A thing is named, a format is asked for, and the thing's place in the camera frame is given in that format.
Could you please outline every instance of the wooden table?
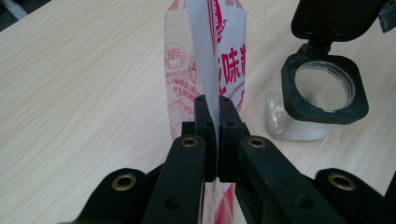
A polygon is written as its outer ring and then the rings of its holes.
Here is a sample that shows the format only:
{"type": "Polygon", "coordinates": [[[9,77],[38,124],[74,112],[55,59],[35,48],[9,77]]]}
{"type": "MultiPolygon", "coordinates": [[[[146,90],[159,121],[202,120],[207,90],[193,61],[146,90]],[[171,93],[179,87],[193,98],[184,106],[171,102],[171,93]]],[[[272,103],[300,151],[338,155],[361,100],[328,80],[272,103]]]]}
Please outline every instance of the wooden table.
{"type": "MultiPolygon", "coordinates": [[[[53,0],[0,33],[0,222],[76,218],[100,181],[164,161],[170,137],[163,73],[166,1],[53,0]]],[[[264,96],[303,40],[297,1],[242,1],[247,75],[242,120],[305,175],[344,169],[385,193],[396,170],[396,31],[378,21],[331,53],[360,68],[366,118],[316,142],[275,139],[264,96]]],[[[235,223],[244,223],[236,208],[235,223]]]]}

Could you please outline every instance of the snack bag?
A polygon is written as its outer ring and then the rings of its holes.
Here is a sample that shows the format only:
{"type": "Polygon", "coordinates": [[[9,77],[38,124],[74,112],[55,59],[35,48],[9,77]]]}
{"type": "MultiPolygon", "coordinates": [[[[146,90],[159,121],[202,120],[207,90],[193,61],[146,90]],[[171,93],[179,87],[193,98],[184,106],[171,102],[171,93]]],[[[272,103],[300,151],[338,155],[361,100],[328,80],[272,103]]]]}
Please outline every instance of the snack bag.
{"type": "MultiPolygon", "coordinates": [[[[219,95],[237,111],[245,92],[246,11],[239,0],[175,0],[165,13],[164,65],[172,138],[205,94],[215,129],[219,95]]],[[[205,185],[203,223],[233,222],[234,184],[205,185]]]]}

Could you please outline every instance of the brass grommet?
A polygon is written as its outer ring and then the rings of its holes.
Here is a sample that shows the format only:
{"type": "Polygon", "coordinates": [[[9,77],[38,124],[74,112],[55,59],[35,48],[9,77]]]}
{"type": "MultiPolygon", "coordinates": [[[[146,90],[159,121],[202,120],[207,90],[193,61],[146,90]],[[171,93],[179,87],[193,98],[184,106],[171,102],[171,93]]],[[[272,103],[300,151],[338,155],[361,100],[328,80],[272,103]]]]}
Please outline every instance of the brass grommet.
{"type": "Polygon", "coordinates": [[[183,138],[181,140],[181,145],[183,147],[196,147],[198,145],[198,140],[193,137],[183,138]]]}
{"type": "Polygon", "coordinates": [[[260,138],[250,138],[247,142],[251,147],[265,147],[265,142],[260,138]]]}
{"type": "Polygon", "coordinates": [[[352,191],[356,188],[355,182],[346,175],[331,173],[328,175],[330,183],[339,189],[352,191]]]}
{"type": "Polygon", "coordinates": [[[128,173],[117,176],[117,178],[113,180],[111,186],[113,187],[114,190],[124,191],[127,189],[131,189],[135,184],[136,184],[136,176],[131,173],[128,173]]]}

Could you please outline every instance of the open lid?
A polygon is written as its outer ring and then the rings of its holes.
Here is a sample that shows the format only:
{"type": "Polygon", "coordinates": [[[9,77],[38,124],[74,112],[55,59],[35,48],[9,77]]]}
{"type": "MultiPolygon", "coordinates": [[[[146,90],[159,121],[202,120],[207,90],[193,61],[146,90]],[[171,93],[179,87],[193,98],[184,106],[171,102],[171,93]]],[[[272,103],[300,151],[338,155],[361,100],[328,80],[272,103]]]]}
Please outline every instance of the open lid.
{"type": "Polygon", "coordinates": [[[364,34],[387,0],[301,0],[291,31],[301,39],[342,42],[364,34]]]}

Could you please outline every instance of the black jar lid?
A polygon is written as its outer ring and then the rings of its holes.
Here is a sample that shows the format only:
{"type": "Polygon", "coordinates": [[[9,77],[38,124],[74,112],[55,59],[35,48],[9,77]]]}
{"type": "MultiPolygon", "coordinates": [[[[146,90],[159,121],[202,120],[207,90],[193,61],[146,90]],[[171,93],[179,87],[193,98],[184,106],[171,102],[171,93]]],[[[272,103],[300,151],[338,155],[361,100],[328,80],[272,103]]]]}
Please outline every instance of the black jar lid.
{"type": "Polygon", "coordinates": [[[388,0],[301,0],[291,31],[301,39],[344,42],[363,35],[388,0]]]}
{"type": "Polygon", "coordinates": [[[281,71],[282,95],[286,112],[294,119],[326,124],[350,124],[364,118],[369,105],[364,92],[359,68],[348,58],[333,55],[308,55],[296,53],[285,61],[281,71]],[[309,103],[301,95],[296,85],[298,69],[307,63],[321,62],[336,65],[344,74],[348,86],[353,86],[353,97],[350,102],[336,110],[325,110],[309,103]]]}

